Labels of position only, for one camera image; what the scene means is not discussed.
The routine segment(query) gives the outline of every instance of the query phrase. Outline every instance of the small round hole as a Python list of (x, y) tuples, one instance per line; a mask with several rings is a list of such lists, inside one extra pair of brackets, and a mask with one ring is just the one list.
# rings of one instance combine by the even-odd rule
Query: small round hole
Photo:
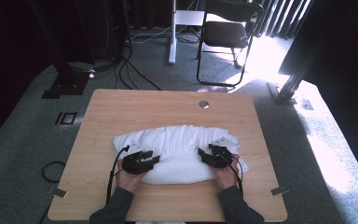
[(200, 101), (200, 102), (199, 102), (199, 106), (200, 106), (201, 108), (206, 109), (206, 108), (209, 107), (209, 103), (208, 103), (208, 101)]

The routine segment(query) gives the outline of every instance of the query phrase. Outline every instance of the bright light patch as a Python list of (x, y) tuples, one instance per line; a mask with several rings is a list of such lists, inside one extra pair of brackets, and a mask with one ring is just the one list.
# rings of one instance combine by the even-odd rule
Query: bright light patch
[(351, 188), (353, 177), (346, 165), (338, 159), (333, 150), (320, 138), (307, 135), (326, 184), (341, 193)]

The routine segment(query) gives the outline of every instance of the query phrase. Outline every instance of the wire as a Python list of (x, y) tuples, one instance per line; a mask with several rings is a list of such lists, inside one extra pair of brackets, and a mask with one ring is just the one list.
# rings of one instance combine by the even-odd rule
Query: wire
[(48, 182), (51, 182), (51, 183), (59, 183), (60, 182), (60, 179), (51, 179), (51, 178), (48, 178), (46, 176), (46, 170), (51, 166), (51, 165), (54, 165), (54, 164), (61, 164), (63, 167), (65, 167), (65, 163), (63, 163), (62, 161), (52, 161), (50, 163), (48, 163), (47, 165), (45, 165), (42, 169), (42, 176), (45, 180), (47, 180)]
[(111, 70), (107, 71), (106, 74), (103, 74), (103, 75), (101, 75), (101, 76), (99, 76), (99, 77), (94, 77), (93, 79), (99, 79), (99, 78), (102, 78), (102, 77), (107, 77), (107, 76), (109, 76), (110, 74), (112, 74), (111, 72), (112, 72), (113, 70), (115, 70), (115, 72), (116, 72), (117, 68), (118, 68), (118, 66), (116, 65), (116, 66), (115, 66), (115, 69), (111, 69)]
[(196, 34), (196, 33), (184, 33), (184, 34), (181, 34), (181, 35), (194, 35), (197, 38), (197, 40), (188, 40), (188, 39), (184, 39), (182, 37), (177, 36), (176, 39), (179, 40), (182, 43), (185, 43), (185, 44), (197, 44), (197, 43), (200, 42), (200, 35), (199, 34)]
[(144, 78), (146, 81), (148, 81), (150, 84), (152, 84), (156, 89), (158, 89), (159, 91), (161, 91), (161, 88), (159, 86), (157, 86), (154, 82), (152, 82), (151, 80), (149, 80), (147, 77), (145, 77), (141, 72), (138, 71), (138, 69), (126, 58), (126, 57), (122, 57), (126, 63), (129, 63), (130, 66), (142, 77)]
[(43, 220), (45, 220), (46, 215), (48, 214), (48, 210), (50, 209), (50, 205), (48, 206), (48, 208), (45, 210), (45, 213), (43, 214), (43, 216), (40, 218), (39, 220), (39, 224), (43, 223)]
[(131, 84), (132, 84), (137, 90), (139, 90), (139, 87), (136, 86), (136, 84), (132, 81), (132, 78), (131, 78), (131, 76), (130, 76), (130, 69), (129, 69), (129, 64), (128, 64), (128, 63), (126, 63), (126, 68), (127, 68), (127, 77), (129, 78)]
[(115, 70), (115, 89), (117, 89), (117, 83), (118, 83), (118, 76), (117, 76), (117, 70)]
[[(191, 6), (193, 6), (193, 4), (194, 4), (195, 2), (196, 2), (196, 0), (193, 0), (193, 1), (190, 3), (190, 5), (187, 7), (186, 11), (189, 11), (190, 8), (191, 8)], [(196, 4), (195, 10), (198, 9), (199, 3), (200, 3), (200, 0), (197, 0), (197, 4)], [(153, 39), (153, 38), (156, 38), (156, 37), (158, 37), (158, 36), (160, 36), (160, 35), (164, 35), (164, 33), (167, 32), (170, 28), (172, 28), (172, 27), (170, 26), (170, 27), (166, 28), (165, 30), (163, 30), (162, 32), (160, 32), (160, 33), (158, 33), (158, 34), (138, 34), (138, 35), (134, 36), (132, 39), (135, 39), (135, 38), (137, 38), (138, 36), (142, 36), (142, 35), (152, 35), (152, 36), (149, 37), (149, 38), (147, 38), (145, 41), (142, 41), (142, 42), (132, 42), (132, 43), (134, 43), (134, 44), (143, 44), (143, 43), (146, 43), (147, 41), (149, 41), (149, 40), (151, 40), (151, 39)], [(187, 28), (187, 25), (186, 25), (182, 30), (176, 32), (176, 34), (181, 33), (182, 31), (185, 30), (185, 28)], [(188, 43), (197, 43), (199, 40), (200, 40), (200, 37), (199, 37), (199, 39), (198, 39), (196, 42), (188, 41)]]
[(112, 170), (110, 171), (110, 176), (109, 176), (109, 183), (107, 185), (107, 193), (106, 193), (106, 203), (109, 202), (109, 199), (110, 199), (110, 195), (111, 195), (111, 192), (112, 192), (112, 183), (113, 183), (113, 177), (115, 175), (117, 175), (119, 172), (121, 171), (118, 171), (117, 173), (115, 173), (115, 168), (116, 168), (116, 165), (117, 165), (117, 162), (118, 162), (118, 158), (120, 157), (121, 153), (123, 153), (123, 151), (128, 151), (130, 148), (130, 146), (126, 146), (126, 147), (123, 147), (119, 152), (118, 154), (116, 155), (116, 158), (115, 158), (115, 162), (113, 162), (113, 168)]
[(108, 16), (106, 14), (106, 9), (107, 8), (108, 8), (108, 6), (103, 1), (104, 16), (105, 16), (105, 19), (106, 19), (106, 44), (105, 44), (105, 49), (103, 50), (102, 59), (104, 58), (104, 55), (105, 55), (105, 53), (107, 51), (107, 47), (109, 46), (109, 19), (108, 19)]
[(242, 183), (242, 181), (243, 181), (243, 169), (242, 169), (242, 165), (241, 165), (240, 161), (239, 161), (237, 158), (235, 158), (235, 157), (232, 157), (232, 158), (234, 158), (234, 160), (236, 160), (236, 161), (238, 162), (238, 164), (240, 165), (240, 168), (241, 168), (241, 183)]
[(132, 90), (132, 88), (124, 81), (123, 76), (122, 76), (122, 74), (121, 74), (121, 71), (123, 70), (124, 65), (126, 65), (126, 63), (123, 63), (123, 64), (121, 65), (121, 67), (120, 67), (120, 70), (118, 70), (118, 77), (120, 78), (120, 81), (121, 81), (128, 89)]
[(240, 177), (238, 176), (238, 173), (235, 172), (235, 170), (234, 170), (234, 168), (232, 167), (232, 165), (226, 160), (226, 158), (223, 157), (223, 155), (222, 155), (220, 152), (217, 152), (217, 154), (219, 154), (219, 156), (226, 162), (226, 164), (227, 164), (228, 167), (232, 170), (232, 172), (234, 172), (234, 175), (237, 177), (238, 188), (240, 189), (241, 195), (243, 195), (242, 180), (241, 180)]

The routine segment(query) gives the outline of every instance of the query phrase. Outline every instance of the wooden table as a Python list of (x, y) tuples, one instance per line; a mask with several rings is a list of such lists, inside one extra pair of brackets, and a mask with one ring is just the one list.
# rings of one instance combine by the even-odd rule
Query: wooden table
[[(207, 101), (208, 108), (199, 106)], [(249, 165), (244, 199), (267, 222), (284, 221), (287, 212), (250, 95), (190, 91), (97, 90), (89, 102), (59, 189), (48, 212), (53, 220), (88, 220), (105, 203), (116, 151), (113, 138), (124, 133), (172, 125), (220, 127), (239, 138)], [(214, 180), (191, 185), (141, 184), (128, 221), (224, 221)]]

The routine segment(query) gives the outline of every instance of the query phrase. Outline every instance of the black cable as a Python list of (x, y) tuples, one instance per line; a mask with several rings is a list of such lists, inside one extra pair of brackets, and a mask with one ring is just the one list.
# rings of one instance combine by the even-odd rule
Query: black cable
[(91, 68), (80, 68), (74, 65), (69, 64), (73, 71), (82, 72), (82, 73), (95, 73), (95, 72), (109, 72), (118, 66), (119, 62), (117, 60), (113, 60), (109, 63), (105, 63), (99, 66), (92, 66)]
[(132, 90), (132, 88), (124, 81), (123, 76), (121, 75), (121, 71), (123, 70), (124, 65), (126, 65), (126, 62), (121, 65), (120, 70), (118, 71), (118, 77), (128, 89)]
[(132, 83), (132, 85), (133, 85), (137, 90), (139, 90), (139, 87), (136, 86), (136, 84), (132, 81), (132, 78), (131, 78), (131, 76), (130, 76), (130, 69), (129, 69), (129, 66), (128, 66), (127, 63), (126, 63), (126, 67), (127, 67), (127, 77), (129, 78), (129, 80), (130, 80), (130, 82)]
[(39, 220), (39, 224), (42, 224), (43, 221), (45, 220), (45, 217), (48, 215), (48, 210), (50, 209), (50, 205), (48, 206), (48, 208), (45, 210), (45, 213), (43, 214), (43, 216), (40, 218)]
[(146, 81), (148, 81), (150, 84), (152, 84), (154, 87), (156, 87), (156, 89), (158, 89), (159, 91), (161, 91), (161, 88), (158, 87), (154, 82), (150, 81), (147, 77), (145, 77), (141, 72), (138, 71), (138, 69), (136, 69), (136, 67), (126, 58), (126, 57), (122, 57), (126, 63), (129, 63), (131, 65), (131, 67), (142, 77), (144, 78)]
[(226, 160), (226, 158), (220, 152), (217, 152), (217, 154), (219, 154), (219, 156), (226, 162), (226, 164), (232, 170), (232, 172), (234, 172), (234, 175), (237, 177), (238, 188), (240, 189), (241, 195), (243, 196), (242, 181), (240, 180), (240, 177), (238, 176), (238, 173), (235, 172), (235, 170), (232, 167), (232, 165)]
[(106, 5), (105, 1), (103, 1), (103, 8), (104, 8), (104, 16), (105, 16), (105, 20), (106, 20), (106, 44), (105, 44), (105, 48), (103, 50), (103, 56), (102, 59), (104, 58), (104, 55), (107, 51), (107, 48), (109, 46), (109, 17), (106, 14), (106, 11), (108, 11), (108, 6)]
[(115, 72), (116, 72), (117, 68), (118, 68), (118, 65), (115, 66), (115, 69), (111, 69), (110, 71), (107, 71), (106, 74), (101, 75), (101, 76), (99, 76), (99, 77), (94, 77), (93, 79), (99, 79), (99, 78), (107, 77), (107, 76), (109, 76), (109, 75), (111, 74), (111, 72), (112, 72), (113, 70), (115, 70)]
[(109, 199), (110, 199), (110, 195), (111, 195), (111, 192), (112, 192), (112, 183), (113, 183), (113, 177), (118, 174), (119, 172), (121, 171), (118, 171), (117, 173), (115, 173), (115, 168), (116, 168), (116, 165), (117, 165), (117, 161), (118, 161), (118, 158), (120, 157), (121, 153), (123, 153), (123, 151), (128, 151), (130, 148), (130, 146), (126, 146), (126, 147), (123, 147), (119, 152), (118, 154), (116, 155), (116, 158), (115, 158), (115, 162), (113, 162), (113, 168), (112, 170), (110, 171), (110, 176), (109, 176), (109, 184), (107, 185), (107, 193), (106, 193), (106, 203), (109, 202)]
[(119, 171), (117, 171), (115, 174), (113, 174), (113, 177), (115, 177), (116, 175), (118, 175), (118, 173), (120, 173), (121, 171), (123, 171), (124, 169), (121, 169), (121, 170), (119, 170)]
[(115, 76), (116, 76), (116, 80), (115, 80), (115, 89), (117, 89), (117, 83), (118, 83), (118, 75), (117, 75), (117, 70), (115, 70)]
[[(185, 38), (182, 38), (180, 37), (180, 35), (193, 35), (195, 36), (197, 39), (196, 40), (189, 40), (189, 39), (185, 39)], [(153, 37), (153, 38), (168, 38), (168, 37), (171, 37), (171, 35), (168, 35), (168, 34), (157, 34), (157, 35), (154, 35), (154, 34), (150, 34), (150, 35), (139, 35), (139, 36), (136, 36), (136, 37), (132, 37), (132, 38), (149, 38), (150, 39), (150, 36)], [(196, 34), (195, 32), (191, 32), (191, 33), (180, 33), (180, 32), (177, 32), (176, 33), (176, 39), (182, 43), (185, 43), (185, 44), (197, 44), (200, 42), (200, 35), (199, 34)]]
[(51, 183), (59, 183), (60, 182), (60, 179), (50, 179), (46, 176), (46, 170), (49, 168), (50, 165), (53, 165), (53, 164), (61, 164), (63, 167), (65, 167), (65, 163), (63, 163), (62, 161), (52, 161), (50, 163), (48, 163), (47, 165), (45, 165), (42, 169), (42, 176), (45, 180), (47, 180), (48, 182), (51, 182)]
[(123, 5), (124, 10), (124, 22), (126, 23), (126, 30), (127, 30), (127, 39), (129, 40), (129, 48), (130, 48), (130, 57), (132, 56), (132, 43), (131, 43), (131, 35), (130, 35), (130, 22), (129, 22), (129, 15), (127, 13), (127, 1), (121, 0), (121, 4)]
[(232, 157), (232, 158), (234, 158), (234, 159), (238, 162), (238, 164), (240, 165), (240, 168), (241, 168), (241, 183), (242, 183), (242, 181), (243, 181), (243, 169), (242, 169), (242, 165), (241, 165), (240, 161), (239, 161), (237, 158), (235, 158), (235, 157)]

